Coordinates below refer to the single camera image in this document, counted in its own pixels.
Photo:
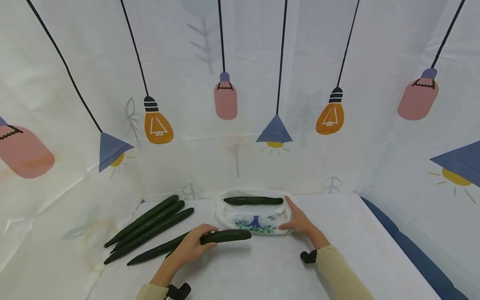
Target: green cucumber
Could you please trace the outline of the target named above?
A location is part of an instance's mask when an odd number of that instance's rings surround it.
[[[159,224],[166,219],[170,218],[177,212],[179,212],[183,207],[185,206],[185,201],[180,200],[178,202],[175,202],[174,204],[170,205],[167,207],[164,211],[158,213],[155,217],[151,218],[150,220],[146,221],[145,223],[141,224],[137,229],[134,231],[130,232],[126,237],[121,239],[115,248],[113,248],[113,251],[116,251],[117,249],[123,247],[124,245],[128,244],[131,240],[139,237],[143,233],[147,232],[150,228],[155,226],[156,224]]]
[[[223,201],[231,205],[279,205],[283,203],[282,198],[269,197],[230,197]]]
[[[252,233],[248,230],[241,229],[229,229],[222,230],[214,233],[209,233],[200,238],[200,244],[205,245],[207,243],[223,243],[226,241],[234,240],[248,240],[252,237]]]
[[[152,249],[138,255],[137,257],[135,257],[134,259],[129,261],[127,263],[127,265],[141,264],[141,263],[144,263],[144,262],[149,261],[151,259],[157,258],[157,257],[161,256],[162,254],[165,254],[169,251],[172,251],[172,252],[175,251],[175,249],[178,247],[178,245],[180,245],[181,241],[183,241],[183,238],[187,234],[188,234],[188,232],[185,233],[185,234],[182,234],[181,236],[179,236],[179,237],[177,237],[177,238],[175,238],[171,241],[168,241],[164,244],[161,244],[160,246],[152,248]]]
[[[180,245],[181,241],[184,239],[184,237],[187,234],[188,232],[169,242],[166,242],[165,244],[161,244],[158,247],[155,247],[153,249],[148,250],[147,252],[144,252],[138,255],[137,257],[129,261],[127,265],[141,264],[151,259],[157,258],[170,251],[170,253],[168,253],[165,256],[165,258],[169,257],[175,251],[178,245]],[[240,229],[223,230],[223,231],[209,233],[205,236],[202,236],[200,238],[200,244],[204,245],[210,242],[222,243],[222,242],[233,241],[233,240],[248,240],[251,237],[252,237],[252,233],[248,230],[240,230]]]
[[[134,229],[139,227],[142,223],[146,222],[150,218],[153,218],[156,214],[164,210],[165,208],[169,207],[172,203],[175,203],[178,201],[179,197],[177,195],[173,195],[168,197],[167,199],[163,200],[159,204],[155,205],[152,209],[141,215],[138,219],[130,223],[127,227],[124,229],[120,230],[119,233],[117,233],[111,240],[109,240],[104,247],[110,247],[111,245],[115,244],[116,242],[120,241],[124,237],[127,236],[130,232],[132,232]]]
[[[169,254],[167,254],[167,255],[165,256],[165,258],[167,258],[167,257],[169,257],[170,255],[172,255],[172,253],[175,252],[175,250],[176,250],[176,249],[173,249]]]
[[[112,255],[110,255],[109,258],[107,258],[103,263],[104,264],[109,264],[127,254],[132,252],[133,250],[137,249],[141,245],[145,244],[152,238],[156,237],[163,231],[167,230],[168,228],[180,223],[181,221],[185,220],[186,218],[190,217],[193,214],[193,207],[187,208],[185,210],[182,210],[181,212],[171,216],[167,220],[156,224],[150,230],[142,234],[141,236],[131,240],[128,242],[126,245],[123,247],[119,248],[116,250]]]

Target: white backdrop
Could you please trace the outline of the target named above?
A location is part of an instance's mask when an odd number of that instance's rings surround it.
[[[430,158],[478,140],[476,2],[467,0],[437,63],[432,110],[407,121],[396,112],[403,91],[430,66],[459,1],[360,0],[340,83],[345,123],[320,135],[315,123],[336,86],[357,1],[290,0],[278,114],[293,141],[281,154],[255,141],[276,112],[283,1],[222,0],[226,71],[238,91],[229,121],[216,115],[213,96],[222,72],[216,1],[201,9],[188,0],[124,2],[148,92],[174,132],[167,144],[144,132],[146,93],[120,0],[32,0],[99,126],[135,146],[101,173],[99,132],[48,36],[25,0],[0,2],[0,117],[31,130],[55,157],[33,179],[0,161],[2,298],[64,299],[70,289],[69,298],[84,300],[106,255],[102,242],[141,199],[209,198],[243,185],[357,191],[456,287],[480,297],[480,205],[428,174],[441,169]],[[468,191],[480,204],[478,187]],[[61,239],[79,226],[77,238]]]

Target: white tablecloth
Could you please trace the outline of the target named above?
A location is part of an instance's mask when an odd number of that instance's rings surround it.
[[[432,287],[397,246],[363,201],[354,193],[295,196],[307,214],[345,256],[375,299],[439,299]],[[140,265],[127,266],[133,257],[167,242],[191,228],[213,222],[213,200],[188,201],[195,213],[124,258],[109,264],[89,300],[133,300],[150,281],[164,255]],[[156,205],[145,202],[135,212],[138,218]],[[289,300],[334,299],[315,264],[304,265],[302,251],[313,250],[297,235],[258,236],[250,240],[219,244],[205,257],[181,269],[173,280],[187,282],[191,300]]]

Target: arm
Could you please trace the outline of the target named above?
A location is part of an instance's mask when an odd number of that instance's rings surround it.
[[[216,243],[200,245],[200,237],[212,231],[218,231],[218,229],[207,224],[192,229],[172,255],[163,261],[150,283],[142,287],[135,300],[164,299],[168,293],[168,286],[177,271],[184,265],[196,261],[207,250],[216,246]]]
[[[338,300],[373,300],[362,281],[349,267],[335,246],[330,245],[325,235],[310,222],[305,213],[291,200],[286,201],[292,209],[292,220],[278,229],[291,229],[304,234],[317,249],[318,269],[327,279]]]

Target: printed fabric wall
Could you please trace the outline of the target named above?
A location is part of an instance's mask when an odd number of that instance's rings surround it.
[[[478,12],[0,1],[0,298],[85,300],[142,199],[261,186],[359,191],[475,299]]]
[[[355,190],[386,213],[465,296],[480,299],[480,3],[435,4],[430,11],[436,24],[423,28],[429,36],[415,69],[409,76],[386,78],[398,88],[384,94],[385,114],[374,128],[376,138]],[[434,63],[456,13],[435,64],[435,87],[425,87],[430,90],[423,94],[415,89],[424,87],[413,84]],[[422,81],[432,85],[431,79]],[[419,101],[417,106],[402,109],[409,99]]]
[[[122,66],[94,59],[94,32],[64,6],[35,4],[100,128],[132,138],[128,86],[108,76]],[[0,299],[84,300],[140,203],[138,152],[99,173],[101,134],[26,1],[0,2],[0,41]]]

